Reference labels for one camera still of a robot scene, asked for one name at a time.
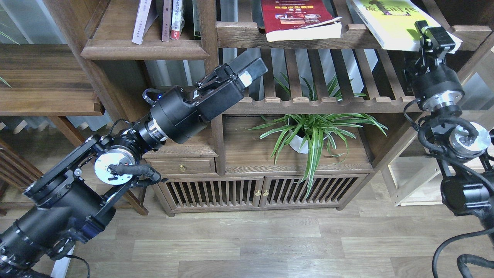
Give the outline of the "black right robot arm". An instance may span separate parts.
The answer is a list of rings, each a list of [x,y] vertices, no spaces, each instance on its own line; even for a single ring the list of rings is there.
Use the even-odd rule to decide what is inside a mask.
[[[487,235],[493,240],[494,192],[493,157],[488,147],[493,144],[493,132],[462,118],[457,105],[464,90],[454,70],[447,67],[445,56],[455,49],[455,42],[441,26],[431,27],[425,20],[416,21],[420,39],[420,56],[408,60],[404,75],[414,102],[429,116],[415,122],[406,119],[418,132],[418,140],[435,158],[443,176],[440,192],[442,202],[455,216],[475,216],[482,231],[454,236],[436,249],[432,273],[438,277],[437,262],[448,244],[473,236]]]

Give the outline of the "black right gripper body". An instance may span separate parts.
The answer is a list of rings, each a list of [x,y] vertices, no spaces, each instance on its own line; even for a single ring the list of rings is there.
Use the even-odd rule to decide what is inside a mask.
[[[429,27],[426,36],[419,36],[419,53],[406,54],[404,77],[414,80],[445,63],[445,56],[456,46],[444,27]]]

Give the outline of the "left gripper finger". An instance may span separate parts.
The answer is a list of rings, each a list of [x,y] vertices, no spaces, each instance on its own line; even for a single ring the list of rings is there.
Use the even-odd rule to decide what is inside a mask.
[[[251,71],[255,60],[256,57],[254,54],[245,51],[232,61],[228,62],[227,66],[230,67],[235,75],[240,75],[243,71]]]
[[[243,71],[238,79],[243,88],[249,87],[253,81],[267,72],[267,67],[262,58],[256,58],[251,71]]]

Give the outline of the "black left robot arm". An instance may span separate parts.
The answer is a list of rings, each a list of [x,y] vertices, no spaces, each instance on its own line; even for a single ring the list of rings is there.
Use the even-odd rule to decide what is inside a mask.
[[[147,115],[117,134],[89,137],[24,191],[35,206],[1,233],[1,277],[46,277],[32,269],[43,255],[54,261],[68,257],[76,241],[86,243],[104,231],[114,204],[131,188],[165,182],[142,162],[145,153],[167,139],[183,144],[201,132],[267,71],[262,58],[246,51],[193,90],[146,89]]]

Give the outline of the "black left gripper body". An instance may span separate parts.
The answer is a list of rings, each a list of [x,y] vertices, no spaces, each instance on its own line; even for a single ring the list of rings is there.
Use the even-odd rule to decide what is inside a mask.
[[[211,121],[243,98],[245,69],[234,69],[229,64],[218,66],[186,95],[187,105],[197,109],[204,121]]]

